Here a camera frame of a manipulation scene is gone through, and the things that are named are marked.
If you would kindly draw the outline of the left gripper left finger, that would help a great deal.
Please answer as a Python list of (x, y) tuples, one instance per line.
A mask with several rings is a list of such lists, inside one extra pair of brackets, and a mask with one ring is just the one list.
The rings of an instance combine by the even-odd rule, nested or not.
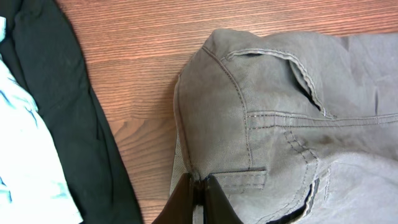
[(193, 180), (191, 174), (183, 174), (170, 198), (153, 224), (192, 224)]

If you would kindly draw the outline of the grey shorts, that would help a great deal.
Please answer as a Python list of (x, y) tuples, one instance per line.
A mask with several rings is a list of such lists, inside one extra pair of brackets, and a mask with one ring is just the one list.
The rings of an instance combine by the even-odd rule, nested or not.
[(174, 114), (171, 188), (214, 175), (244, 223), (397, 222), (397, 34), (214, 30)]

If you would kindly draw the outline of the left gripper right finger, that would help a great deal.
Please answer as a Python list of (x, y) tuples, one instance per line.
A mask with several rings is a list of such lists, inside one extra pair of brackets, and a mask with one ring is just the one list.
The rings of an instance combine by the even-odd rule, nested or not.
[(205, 224), (243, 224), (213, 175), (205, 179), (203, 208)]

